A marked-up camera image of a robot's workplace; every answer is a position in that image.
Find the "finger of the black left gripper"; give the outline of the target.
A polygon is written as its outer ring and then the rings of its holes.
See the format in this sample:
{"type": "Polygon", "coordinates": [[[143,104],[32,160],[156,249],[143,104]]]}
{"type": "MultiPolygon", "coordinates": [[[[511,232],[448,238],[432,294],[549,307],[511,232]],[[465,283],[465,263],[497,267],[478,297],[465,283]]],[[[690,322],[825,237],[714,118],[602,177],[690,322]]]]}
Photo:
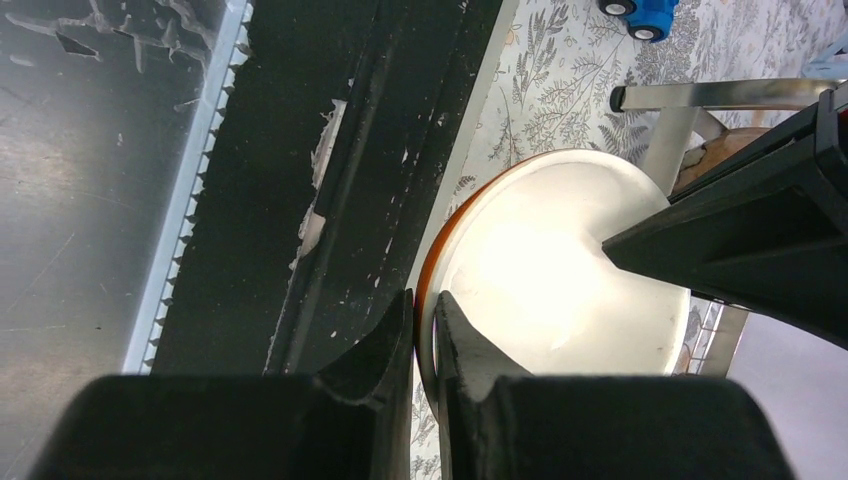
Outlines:
{"type": "Polygon", "coordinates": [[[847,343],[847,88],[607,239],[619,268],[847,343]]]}

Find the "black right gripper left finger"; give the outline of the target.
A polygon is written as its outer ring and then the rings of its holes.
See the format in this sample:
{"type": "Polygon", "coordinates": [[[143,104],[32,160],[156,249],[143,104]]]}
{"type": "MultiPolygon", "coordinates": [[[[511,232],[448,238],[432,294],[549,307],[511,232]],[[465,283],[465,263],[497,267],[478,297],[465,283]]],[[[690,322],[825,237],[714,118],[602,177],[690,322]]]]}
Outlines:
{"type": "Polygon", "coordinates": [[[406,479],[413,293],[314,374],[105,376],[70,402],[34,479],[406,479]]]}

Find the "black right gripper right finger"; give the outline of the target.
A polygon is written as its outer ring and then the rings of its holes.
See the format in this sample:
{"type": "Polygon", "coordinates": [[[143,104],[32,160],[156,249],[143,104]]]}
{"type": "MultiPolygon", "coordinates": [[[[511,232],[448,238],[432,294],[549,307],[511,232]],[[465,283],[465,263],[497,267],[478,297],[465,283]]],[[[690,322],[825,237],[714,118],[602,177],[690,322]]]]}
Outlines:
{"type": "Polygon", "coordinates": [[[790,479],[758,404],[722,378],[535,376],[435,307],[446,479],[790,479]]]}

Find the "orange bowl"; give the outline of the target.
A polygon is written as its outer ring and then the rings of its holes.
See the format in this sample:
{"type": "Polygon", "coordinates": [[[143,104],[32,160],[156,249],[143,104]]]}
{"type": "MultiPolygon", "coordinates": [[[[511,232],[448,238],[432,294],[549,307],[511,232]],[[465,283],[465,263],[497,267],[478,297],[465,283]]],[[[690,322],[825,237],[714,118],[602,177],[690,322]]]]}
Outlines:
{"type": "Polygon", "coordinates": [[[450,293],[484,337],[533,374],[670,375],[690,292],[618,268],[605,240],[666,209],[642,170],[586,149],[507,169],[445,222],[416,285],[423,389],[438,403],[438,295],[450,293]]]}

